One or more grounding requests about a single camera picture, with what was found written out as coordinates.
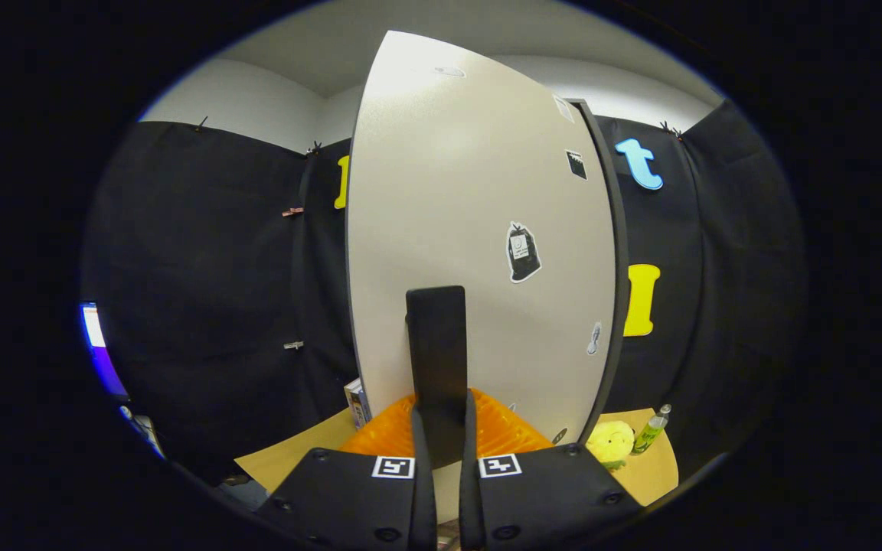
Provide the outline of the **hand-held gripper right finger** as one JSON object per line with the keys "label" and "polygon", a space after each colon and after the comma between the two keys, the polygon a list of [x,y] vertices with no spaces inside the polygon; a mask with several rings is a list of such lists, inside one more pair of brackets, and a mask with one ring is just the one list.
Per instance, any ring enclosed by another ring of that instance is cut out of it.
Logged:
{"label": "hand-held gripper right finger", "polygon": [[580,443],[521,444],[530,428],[469,390],[459,482],[465,550],[589,550],[646,509]]}

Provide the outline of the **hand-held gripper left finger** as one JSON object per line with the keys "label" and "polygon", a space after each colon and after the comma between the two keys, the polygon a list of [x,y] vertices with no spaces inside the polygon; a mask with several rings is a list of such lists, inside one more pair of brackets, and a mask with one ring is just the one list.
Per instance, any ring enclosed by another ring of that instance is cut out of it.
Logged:
{"label": "hand-held gripper left finger", "polygon": [[255,518],[293,550],[434,550],[430,454],[416,398],[338,448],[309,448]]}

